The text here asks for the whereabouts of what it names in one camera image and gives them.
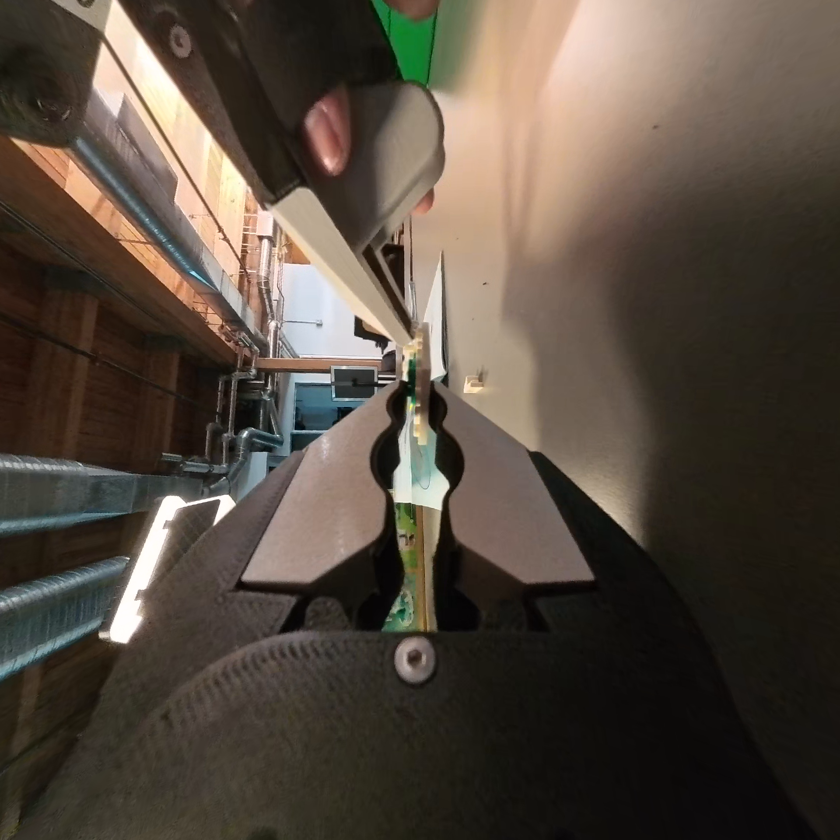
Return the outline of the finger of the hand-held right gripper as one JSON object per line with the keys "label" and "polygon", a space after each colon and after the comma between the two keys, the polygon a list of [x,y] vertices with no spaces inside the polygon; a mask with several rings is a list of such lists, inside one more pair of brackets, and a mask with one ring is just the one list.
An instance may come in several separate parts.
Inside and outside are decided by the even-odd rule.
{"label": "finger of the hand-held right gripper", "polygon": [[414,340],[414,321],[381,251],[354,252],[312,190],[300,186],[268,212],[354,315],[399,347]]}
{"label": "finger of the hand-held right gripper", "polygon": [[397,321],[402,325],[413,325],[406,301],[405,257],[404,245],[392,241],[381,247],[367,245],[362,251],[362,260]]}

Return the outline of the green plastic bin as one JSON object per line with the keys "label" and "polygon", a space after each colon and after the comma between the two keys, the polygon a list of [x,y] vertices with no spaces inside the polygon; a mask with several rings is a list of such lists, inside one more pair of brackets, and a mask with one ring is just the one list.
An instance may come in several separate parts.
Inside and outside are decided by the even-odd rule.
{"label": "green plastic bin", "polygon": [[402,77],[425,88],[432,68],[439,2],[431,4],[429,13],[420,17],[400,11],[397,2],[372,1]]}

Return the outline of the silver air duct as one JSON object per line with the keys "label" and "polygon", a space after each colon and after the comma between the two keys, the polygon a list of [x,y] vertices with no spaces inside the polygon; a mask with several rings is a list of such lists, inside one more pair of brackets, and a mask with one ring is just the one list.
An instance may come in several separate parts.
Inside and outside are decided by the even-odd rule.
{"label": "silver air duct", "polygon": [[117,556],[1,592],[1,680],[97,632],[129,558]]}
{"label": "silver air duct", "polygon": [[59,458],[2,454],[1,536],[120,518],[156,509],[165,497],[210,500],[201,479],[133,474]]}

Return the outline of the person's right hand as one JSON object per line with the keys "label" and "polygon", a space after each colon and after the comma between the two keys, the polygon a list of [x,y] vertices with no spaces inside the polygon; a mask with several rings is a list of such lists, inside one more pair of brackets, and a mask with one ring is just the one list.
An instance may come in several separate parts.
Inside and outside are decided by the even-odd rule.
{"label": "person's right hand", "polygon": [[339,85],[315,102],[302,124],[303,138],[317,167],[328,176],[346,168],[351,153],[350,97]]}

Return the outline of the wall monitor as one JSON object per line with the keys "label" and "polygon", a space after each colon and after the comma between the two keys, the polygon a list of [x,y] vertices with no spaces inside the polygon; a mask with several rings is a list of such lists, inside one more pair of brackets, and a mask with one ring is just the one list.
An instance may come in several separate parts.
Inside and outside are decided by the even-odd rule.
{"label": "wall monitor", "polygon": [[332,365],[330,383],[334,402],[368,400],[379,391],[379,368],[374,365]]}

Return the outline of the white and green lego assembly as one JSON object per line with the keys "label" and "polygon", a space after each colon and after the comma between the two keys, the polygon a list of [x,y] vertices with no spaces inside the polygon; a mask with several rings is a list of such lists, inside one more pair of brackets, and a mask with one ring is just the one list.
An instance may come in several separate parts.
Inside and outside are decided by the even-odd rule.
{"label": "white and green lego assembly", "polygon": [[397,354],[397,371],[405,392],[405,420],[417,446],[428,444],[432,384],[432,341],[427,322],[414,324],[413,337]]}

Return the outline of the long ceiling air duct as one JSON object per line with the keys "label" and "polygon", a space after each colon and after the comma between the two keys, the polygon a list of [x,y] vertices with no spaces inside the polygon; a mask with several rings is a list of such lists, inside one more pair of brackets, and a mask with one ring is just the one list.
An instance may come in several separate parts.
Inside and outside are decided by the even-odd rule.
{"label": "long ceiling air duct", "polygon": [[259,316],[175,202],[177,176],[131,101],[122,93],[103,97],[93,87],[70,152],[210,308],[266,350]]}

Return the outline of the colourful lego set box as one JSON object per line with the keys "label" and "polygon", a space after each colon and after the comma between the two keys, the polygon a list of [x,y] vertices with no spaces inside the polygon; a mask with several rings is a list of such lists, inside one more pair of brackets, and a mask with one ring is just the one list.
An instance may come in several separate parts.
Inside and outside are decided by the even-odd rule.
{"label": "colourful lego set box", "polygon": [[389,612],[383,631],[426,631],[433,619],[432,561],[424,509],[409,502],[395,504],[397,546],[402,560],[403,583]]}

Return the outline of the bent metal pipes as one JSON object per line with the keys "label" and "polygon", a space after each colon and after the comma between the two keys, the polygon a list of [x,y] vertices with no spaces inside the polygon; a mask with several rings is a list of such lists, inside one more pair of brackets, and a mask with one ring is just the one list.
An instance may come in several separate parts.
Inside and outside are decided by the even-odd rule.
{"label": "bent metal pipes", "polygon": [[[254,365],[231,374],[222,374],[217,379],[214,420],[207,425],[205,435],[205,457],[212,460],[216,437],[222,442],[222,461],[219,465],[210,463],[206,479],[217,479],[203,484],[202,498],[231,494],[239,474],[244,470],[249,456],[257,450],[269,451],[279,448],[285,441],[280,431],[279,391],[273,384],[273,374],[262,371]],[[268,417],[268,428],[263,421],[257,427],[245,427],[235,432],[235,417],[240,383],[256,382],[259,408]]]}

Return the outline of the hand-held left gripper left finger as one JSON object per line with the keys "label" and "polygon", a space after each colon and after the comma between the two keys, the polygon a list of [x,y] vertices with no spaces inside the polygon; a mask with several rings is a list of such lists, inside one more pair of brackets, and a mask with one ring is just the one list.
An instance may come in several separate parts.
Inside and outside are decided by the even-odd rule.
{"label": "hand-held left gripper left finger", "polygon": [[390,611],[404,581],[391,494],[405,423],[395,382],[307,446],[242,573],[250,590]]}

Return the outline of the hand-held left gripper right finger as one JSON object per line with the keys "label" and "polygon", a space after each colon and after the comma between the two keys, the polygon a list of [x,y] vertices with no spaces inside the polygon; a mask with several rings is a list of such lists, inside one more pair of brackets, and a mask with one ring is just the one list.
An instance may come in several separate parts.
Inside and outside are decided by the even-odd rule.
{"label": "hand-held left gripper right finger", "polygon": [[435,465],[448,482],[434,555],[436,611],[493,611],[592,587],[530,452],[446,386],[429,393]]}

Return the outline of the white ceiling light panel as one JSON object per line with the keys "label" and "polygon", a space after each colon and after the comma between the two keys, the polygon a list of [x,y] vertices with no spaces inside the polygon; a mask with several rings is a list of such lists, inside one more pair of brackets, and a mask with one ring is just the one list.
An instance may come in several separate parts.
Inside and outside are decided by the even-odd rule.
{"label": "white ceiling light panel", "polygon": [[153,581],[155,572],[160,570],[161,556],[175,518],[183,510],[211,509],[212,528],[235,507],[236,501],[230,495],[191,501],[175,495],[164,497],[154,513],[147,534],[143,537],[137,556],[129,562],[120,579],[113,603],[99,629],[100,638],[112,644],[127,644],[141,625],[143,596]]}

